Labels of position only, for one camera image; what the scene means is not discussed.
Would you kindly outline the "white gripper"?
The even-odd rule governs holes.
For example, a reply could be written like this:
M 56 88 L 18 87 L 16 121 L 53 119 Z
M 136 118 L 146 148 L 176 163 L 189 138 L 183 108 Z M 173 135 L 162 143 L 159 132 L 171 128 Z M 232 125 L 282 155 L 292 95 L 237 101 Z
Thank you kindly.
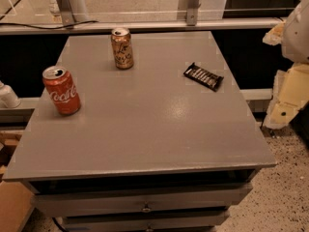
M 268 45 L 281 44 L 282 54 L 295 63 L 274 77 L 272 100 L 263 125 L 279 130 L 289 125 L 309 102 L 309 0 L 301 0 L 288 16 L 263 37 Z

